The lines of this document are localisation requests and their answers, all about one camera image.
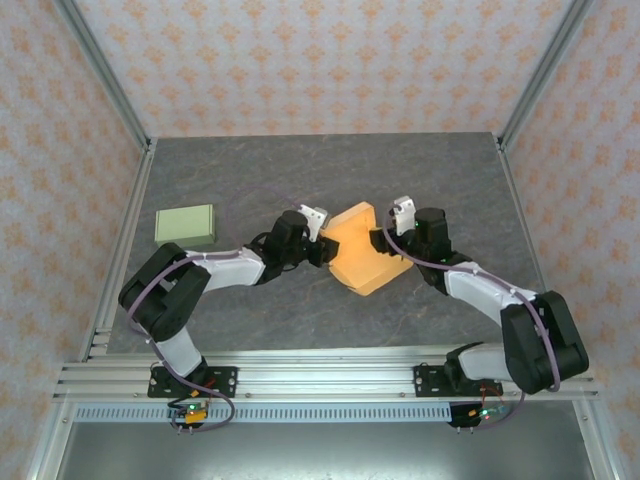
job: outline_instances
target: black mounting plate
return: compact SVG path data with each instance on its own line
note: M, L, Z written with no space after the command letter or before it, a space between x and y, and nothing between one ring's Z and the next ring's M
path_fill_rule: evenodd
M215 379L211 385L212 390L229 398L236 396L238 367L207 367L205 378L207 378L205 383ZM190 392L191 389L173 378L165 367L158 366L151 369L151 379L147 390L149 398L182 398L189 395Z
M502 395L502 384L493 380L467 381L463 387L454 390L451 381L444 372L443 365L427 365L426 363L413 367L413 386L416 397L478 397L482 396L482 385L493 387ZM497 396L491 390L485 391L485 396Z

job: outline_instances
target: yellow sponge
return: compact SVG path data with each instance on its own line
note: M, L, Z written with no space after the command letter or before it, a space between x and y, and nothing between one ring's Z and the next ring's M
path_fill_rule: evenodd
M372 205L362 202L334 217L322 235L340 242L329 271L347 287L366 296L413 266L400 255L378 253L371 246L369 230L376 228Z

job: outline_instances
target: wallpaper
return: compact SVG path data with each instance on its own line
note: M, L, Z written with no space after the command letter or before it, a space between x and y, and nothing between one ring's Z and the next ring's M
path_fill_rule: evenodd
M80 0L151 136L500 133L570 0Z
M139 152L50 0L0 2L0 477L77 358Z
M570 302L640 475L640 9L596 0L509 155L541 267Z

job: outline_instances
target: green block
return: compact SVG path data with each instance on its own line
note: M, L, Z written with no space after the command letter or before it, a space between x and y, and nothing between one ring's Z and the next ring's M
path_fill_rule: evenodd
M174 242L181 248L215 242L213 205L156 212L156 244Z

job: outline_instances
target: orange patterned wallpaper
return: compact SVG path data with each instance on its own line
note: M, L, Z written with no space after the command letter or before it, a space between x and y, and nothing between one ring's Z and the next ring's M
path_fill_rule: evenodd
M500 133L570 0L80 0L152 136Z
M0 467L23 479L139 152L51 0L0 3Z
M638 6L596 0L509 160L542 269L570 302L638 478Z

